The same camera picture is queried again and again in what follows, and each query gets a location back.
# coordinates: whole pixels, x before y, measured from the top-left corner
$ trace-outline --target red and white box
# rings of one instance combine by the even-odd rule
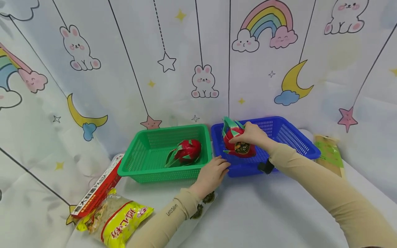
[[[102,203],[110,189],[116,187],[117,183],[121,179],[117,174],[117,169],[119,168],[123,157],[124,154],[119,154],[112,160],[109,168],[106,169],[71,213],[73,217],[78,219],[85,217]]]

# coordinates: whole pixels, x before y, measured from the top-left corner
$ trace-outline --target plastic basket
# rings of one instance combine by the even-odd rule
[[[289,145],[308,159],[316,159],[320,157],[320,150],[294,125],[289,123],[283,117],[273,116],[240,121],[240,123],[245,124],[247,121],[257,124],[271,139]],[[223,125],[223,123],[213,125],[211,127],[211,136],[214,143],[215,155],[222,155],[223,158],[231,163],[228,173],[229,176],[244,177],[261,174],[262,172],[258,170],[258,164],[260,162],[266,163],[269,158],[269,154],[257,146],[255,147],[256,156],[251,158],[239,158],[224,153],[223,150],[225,150],[225,144],[222,136]]]
[[[164,168],[168,153],[186,139],[201,142],[199,160],[192,165]],[[117,173],[139,183],[195,179],[211,159],[211,139],[206,125],[143,130],[135,135]]]

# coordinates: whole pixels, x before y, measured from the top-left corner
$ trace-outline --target hand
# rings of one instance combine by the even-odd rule
[[[221,156],[213,158],[201,168],[196,182],[190,187],[190,191],[197,194],[200,199],[204,199],[221,184],[229,171],[227,169],[229,166],[230,163],[221,158]]]
[[[268,139],[268,135],[258,127],[256,124],[252,124],[247,121],[244,125],[244,133],[232,138],[229,142],[235,144],[237,142],[245,142],[259,146],[265,139]]]

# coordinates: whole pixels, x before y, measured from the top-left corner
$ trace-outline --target rainbow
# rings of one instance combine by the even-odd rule
[[[10,90],[8,86],[8,78],[14,72],[17,72],[20,66],[13,61],[8,54],[0,48],[0,87]]]
[[[251,36],[258,40],[260,33],[267,28],[272,29],[273,37],[276,30],[286,26],[293,29],[292,14],[288,6],[278,0],[267,0],[256,6],[245,18],[240,30],[248,29]]]

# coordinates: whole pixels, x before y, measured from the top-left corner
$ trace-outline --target red dragon fruit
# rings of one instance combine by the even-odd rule
[[[224,117],[224,127],[222,129],[222,135],[224,138],[225,147],[228,150],[224,152],[237,156],[239,158],[250,158],[256,155],[255,145],[248,144],[245,142],[237,142],[232,144],[229,141],[244,133],[244,126],[238,121],[232,121],[229,117]]]
[[[165,168],[185,166],[195,163],[201,153],[201,143],[198,140],[183,140],[178,147],[168,154]]]

